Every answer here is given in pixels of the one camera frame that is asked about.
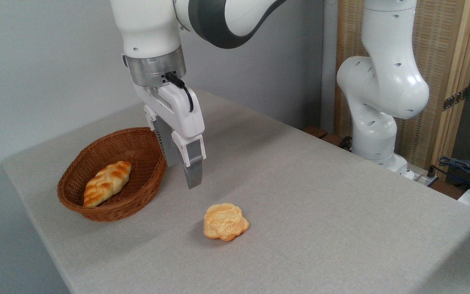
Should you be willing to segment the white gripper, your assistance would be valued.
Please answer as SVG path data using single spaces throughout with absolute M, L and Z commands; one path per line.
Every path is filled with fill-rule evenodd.
M 193 102 L 190 111 L 190 99 L 185 90 L 173 84 L 159 87 L 156 93 L 155 89 L 136 84 L 133 87 L 145 103 L 149 128 L 155 132 L 167 165 L 174 166 L 181 158 L 188 188 L 200 185 L 206 153 L 201 135 L 204 121 L 197 95 L 188 90 Z

